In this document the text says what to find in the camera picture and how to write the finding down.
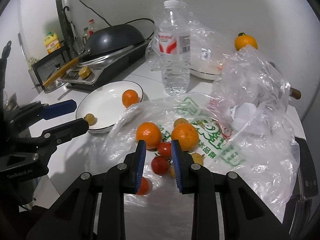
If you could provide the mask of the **red label sauce bottle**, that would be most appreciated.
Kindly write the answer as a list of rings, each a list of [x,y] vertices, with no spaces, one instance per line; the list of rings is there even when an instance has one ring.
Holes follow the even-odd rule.
[[[96,31],[98,31],[97,24],[95,23],[94,19],[91,19],[89,21],[89,26],[88,26],[88,29],[87,29],[87,33],[88,33],[89,36],[91,36]]]

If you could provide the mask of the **red cherry tomato one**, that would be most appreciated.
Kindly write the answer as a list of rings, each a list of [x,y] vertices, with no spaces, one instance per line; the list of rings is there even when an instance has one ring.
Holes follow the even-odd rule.
[[[171,143],[170,142],[161,142],[157,146],[157,151],[160,156],[171,158]]]

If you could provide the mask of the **mandarin orange two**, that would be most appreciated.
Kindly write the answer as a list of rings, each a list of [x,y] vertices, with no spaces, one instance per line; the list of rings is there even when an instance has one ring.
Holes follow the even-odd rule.
[[[192,124],[179,124],[171,133],[172,140],[178,140],[182,151],[191,151],[199,143],[199,134]]]

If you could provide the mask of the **bagged white bowl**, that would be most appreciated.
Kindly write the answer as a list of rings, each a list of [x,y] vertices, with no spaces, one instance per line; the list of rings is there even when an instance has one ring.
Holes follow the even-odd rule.
[[[220,75],[227,57],[233,51],[232,44],[222,34],[203,25],[183,0],[183,13],[190,28],[190,74],[206,80],[215,80]],[[147,46],[145,58],[152,70],[162,71],[158,47],[157,30],[164,16],[163,12],[155,18],[156,30]]]

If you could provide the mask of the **mandarin orange three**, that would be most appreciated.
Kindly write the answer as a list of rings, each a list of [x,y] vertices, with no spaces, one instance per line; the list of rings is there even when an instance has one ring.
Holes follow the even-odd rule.
[[[159,127],[153,122],[144,122],[137,128],[136,140],[144,140],[147,149],[156,149],[162,141]]]

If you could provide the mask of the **red cherry tomato two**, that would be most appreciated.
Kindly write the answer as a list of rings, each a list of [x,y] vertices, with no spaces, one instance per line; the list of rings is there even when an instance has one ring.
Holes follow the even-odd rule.
[[[163,156],[156,156],[151,162],[151,169],[157,175],[164,175],[169,169],[169,162]]]

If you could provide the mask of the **yellow cooking oil jug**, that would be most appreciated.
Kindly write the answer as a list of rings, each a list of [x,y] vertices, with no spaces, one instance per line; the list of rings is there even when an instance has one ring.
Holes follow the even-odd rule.
[[[55,31],[49,32],[43,42],[48,54],[61,48],[60,40]]]

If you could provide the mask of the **brown longan three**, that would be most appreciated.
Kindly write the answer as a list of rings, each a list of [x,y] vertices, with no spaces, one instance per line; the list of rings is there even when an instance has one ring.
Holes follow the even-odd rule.
[[[89,126],[93,126],[97,122],[96,117],[91,113],[86,114],[84,119],[88,122]]]

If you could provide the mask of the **crumpled clear plastic bag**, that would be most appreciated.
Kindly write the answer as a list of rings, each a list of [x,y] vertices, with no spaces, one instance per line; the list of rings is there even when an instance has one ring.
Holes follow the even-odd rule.
[[[257,49],[245,46],[226,61],[214,81],[208,109],[222,124],[230,125],[229,110],[243,103],[274,106],[284,114],[289,104],[290,83]]]

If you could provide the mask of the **brown longan one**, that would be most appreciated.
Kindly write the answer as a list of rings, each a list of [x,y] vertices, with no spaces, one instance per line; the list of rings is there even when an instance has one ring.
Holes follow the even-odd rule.
[[[188,124],[189,121],[185,118],[178,118],[174,122],[174,127],[178,126],[179,124]]]

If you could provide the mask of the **mandarin orange one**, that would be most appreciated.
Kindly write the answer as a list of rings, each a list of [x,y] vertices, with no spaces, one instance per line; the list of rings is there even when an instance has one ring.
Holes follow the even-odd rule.
[[[139,95],[135,90],[128,89],[122,94],[122,103],[126,108],[138,102],[139,102]]]

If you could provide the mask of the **black wok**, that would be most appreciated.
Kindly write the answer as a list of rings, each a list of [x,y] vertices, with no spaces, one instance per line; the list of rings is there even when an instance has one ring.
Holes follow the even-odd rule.
[[[88,38],[83,52],[58,69],[51,77],[44,81],[43,86],[45,88],[50,86],[83,58],[87,59],[90,56],[114,53],[128,46],[142,44],[144,41],[142,33],[129,24],[115,25],[96,31]]]

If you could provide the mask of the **printed clear plastic bag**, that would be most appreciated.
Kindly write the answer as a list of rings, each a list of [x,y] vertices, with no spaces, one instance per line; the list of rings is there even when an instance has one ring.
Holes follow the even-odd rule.
[[[107,171],[133,150],[142,133],[150,150],[161,142],[177,140],[184,152],[195,154],[211,171],[240,174],[279,220],[292,196],[300,161],[292,125],[277,100],[221,120],[211,111],[213,101],[203,94],[163,98],[129,107],[111,131],[93,141],[85,168],[94,174]]]

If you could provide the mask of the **brown longan two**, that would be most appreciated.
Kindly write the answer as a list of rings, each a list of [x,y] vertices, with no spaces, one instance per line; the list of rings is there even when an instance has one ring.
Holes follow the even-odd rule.
[[[191,154],[191,156],[193,158],[194,163],[200,164],[202,166],[204,165],[204,157],[205,157],[204,154],[199,154],[197,152],[194,152]]]

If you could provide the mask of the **red cherry tomato three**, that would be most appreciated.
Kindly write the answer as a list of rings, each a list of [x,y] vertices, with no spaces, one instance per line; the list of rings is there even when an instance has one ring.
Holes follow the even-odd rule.
[[[140,188],[138,189],[137,195],[146,195],[150,190],[149,182],[145,177],[142,177]]]

